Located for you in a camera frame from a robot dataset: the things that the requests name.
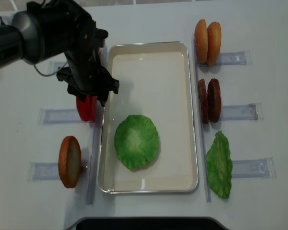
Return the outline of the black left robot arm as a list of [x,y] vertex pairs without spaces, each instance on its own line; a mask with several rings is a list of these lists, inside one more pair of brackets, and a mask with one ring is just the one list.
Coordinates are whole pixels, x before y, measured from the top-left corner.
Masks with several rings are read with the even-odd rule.
[[67,65],[55,75],[68,84],[68,93],[81,101],[95,96],[105,105],[109,93],[118,93],[120,86],[99,57],[107,37],[73,0],[31,1],[11,24],[0,25],[0,69],[20,59],[34,66],[63,53]]

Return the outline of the dark robot base bottom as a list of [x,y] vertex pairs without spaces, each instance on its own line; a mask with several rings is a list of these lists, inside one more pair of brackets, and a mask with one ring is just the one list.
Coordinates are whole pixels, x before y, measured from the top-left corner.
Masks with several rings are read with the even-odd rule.
[[77,230],[225,230],[210,218],[89,218],[76,224]]

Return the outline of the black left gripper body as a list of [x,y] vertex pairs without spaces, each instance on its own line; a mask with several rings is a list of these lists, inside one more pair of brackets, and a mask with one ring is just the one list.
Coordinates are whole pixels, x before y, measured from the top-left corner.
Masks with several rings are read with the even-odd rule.
[[106,30],[94,29],[92,34],[81,35],[80,39],[64,52],[69,66],[57,72],[57,79],[68,83],[68,93],[82,102],[86,101],[86,96],[96,96],[101,105],[105,106],[109,93],[119,92],[119,81],[101,64],[98,53],[107,37]]

